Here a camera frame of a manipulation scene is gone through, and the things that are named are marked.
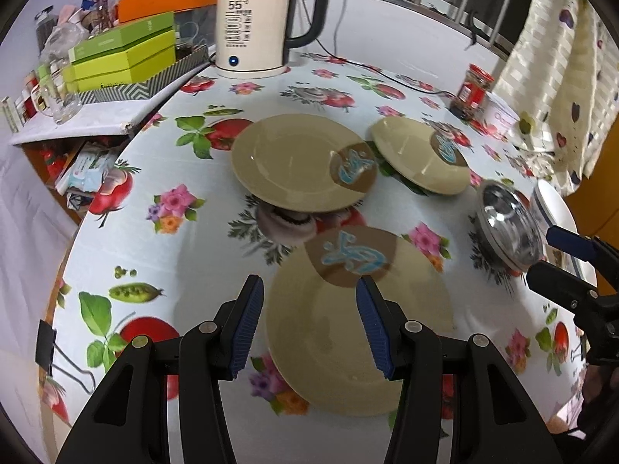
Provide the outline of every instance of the jar with red lid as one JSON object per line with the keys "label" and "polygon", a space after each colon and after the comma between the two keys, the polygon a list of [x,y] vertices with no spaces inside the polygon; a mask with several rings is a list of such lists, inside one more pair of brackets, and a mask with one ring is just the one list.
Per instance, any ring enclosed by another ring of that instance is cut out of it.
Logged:
{"label": "jar with red lid", "polygon": [[494,82],[491,75],[471,64],[456,97],[451,100],[450,111],[461,120],[471,120]]}

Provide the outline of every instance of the floral tablecloth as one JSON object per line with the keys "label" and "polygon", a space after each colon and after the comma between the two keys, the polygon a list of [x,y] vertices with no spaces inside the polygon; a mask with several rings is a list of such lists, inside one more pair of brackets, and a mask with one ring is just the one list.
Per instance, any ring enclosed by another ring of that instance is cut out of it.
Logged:
{"label": "floral tablecloth", "polygon": [[[525,196],[535,181],[512,145],[495,138],[492,128],[463,124],[448,103],[370,68],[315,54],[297,55],[283,75],[255,82],[219,78],[213,68],[205,69],[135,137],[93,201],[64,271],[53,321],[58,346],[99,382],[133,336],[184,334],[235,298],[248,274],[259,274],[268,291],[296,245],[325,229],[367,224],[401,235],[428,257],[450,292],[453,336],[488,335],[549,419],[582,380],[572,315],[530,291],[521,276],[491,268],[471,223],[482,178],[512,184]],[[471,168],[471,187],[458,196],[433,195],[379,157],[381,173],[361,203],[286,223],[243,189],[230,165],[230,148],[247,125],[286,113],[328,117],[365,140],[383,116],[423,120],[457,145]],[[384,460],[394,414],[346,418],[314,409],[275,368],[262,321],[250,356],[236,381],[221,383],[239,462]],[[83,378],[60,355],[55,363]],[[448,462],[452,379],[445,376],[443,384],[439,460]],[[88,394],[58,370],[45,387],[48,402],[73,423]],[[173,463],[182,462],[177,394],[178,381],[170,377]]]}

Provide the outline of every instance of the green box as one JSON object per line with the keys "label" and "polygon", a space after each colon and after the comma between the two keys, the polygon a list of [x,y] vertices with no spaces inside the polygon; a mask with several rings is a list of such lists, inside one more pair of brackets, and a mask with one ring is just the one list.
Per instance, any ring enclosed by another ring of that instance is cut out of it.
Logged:
{"label": "green box", "polygon": [[71,63],[119,52],[134,42],[174,26],[174,12],[166,12],[114,27],[69,50]]}
{"label": "green box", "polygon": [[135,66],[119,72],[106,73],[94,77],[81,78],[75,80],[72,84],[77,85],[79,92],[93,91],[103,87],[113,85],[126,85],[131,83],[139,83],[154,77],[157,73],[165,70],[168,66],[172,66],[176,62],[176,51],[174,47],[170,47],[149,57],[145,61],[136,64]]}
{"label": "green box", "polygon": [[128,70],[158,52],[173,47],[175,41],[174,30],[156,34],[144,41],[138,41],[137,44],[125,51],[67,66],[63,68],[64,80],[65,82],[72,82],[82,78]]}

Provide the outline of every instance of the electric kettle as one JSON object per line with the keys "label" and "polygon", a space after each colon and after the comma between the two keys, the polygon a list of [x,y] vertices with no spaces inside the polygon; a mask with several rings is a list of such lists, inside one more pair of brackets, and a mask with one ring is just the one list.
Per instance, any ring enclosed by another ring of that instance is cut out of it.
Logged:
{"label": "electric kettle", "polygon": [[296,0],[217,0],[215,64],[222,77],[265,78],[283,73],[290,49],[314,41],[329,0],[315,0],[307,33],[294,38]]}

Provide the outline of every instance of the metal bowl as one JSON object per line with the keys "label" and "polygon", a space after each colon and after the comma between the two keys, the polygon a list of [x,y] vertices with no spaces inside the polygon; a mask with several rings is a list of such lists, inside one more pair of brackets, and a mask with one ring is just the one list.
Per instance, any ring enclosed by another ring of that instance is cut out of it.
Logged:
{"label": "metal bowl", "polygon": [[516,190],[498,181],[484,181],[477,189],[475,225],[490,263],[524,272],[544,255],[533,216]]}

